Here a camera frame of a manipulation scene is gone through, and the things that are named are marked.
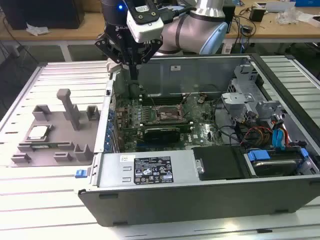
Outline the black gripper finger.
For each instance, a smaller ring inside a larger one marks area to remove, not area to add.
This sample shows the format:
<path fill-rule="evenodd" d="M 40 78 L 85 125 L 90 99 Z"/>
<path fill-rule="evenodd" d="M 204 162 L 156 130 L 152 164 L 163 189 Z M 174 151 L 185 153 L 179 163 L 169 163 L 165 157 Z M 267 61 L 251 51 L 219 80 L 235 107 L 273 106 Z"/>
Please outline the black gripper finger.
<path fill-rule="evenodd" d="M 152 56 L 160 49 L 163 41 L 153 39 L 143 43 L 133 45 L 133 79 L 138 79 L 138 66 L 146 64 Z"/>
<path fill-rule="evenodd" d="M 117 34 L 115 40 L 111 40 L 106 33 L 102 33 L 95 41 L 98 47 L 107 57 L 111 58 L 115 63 L 126 66 L 129 70 L 130 78 L 134 79 L 134 65 L 132 57 L 128 52 L 128 46 L 125 38 L 121 34 Z"/>

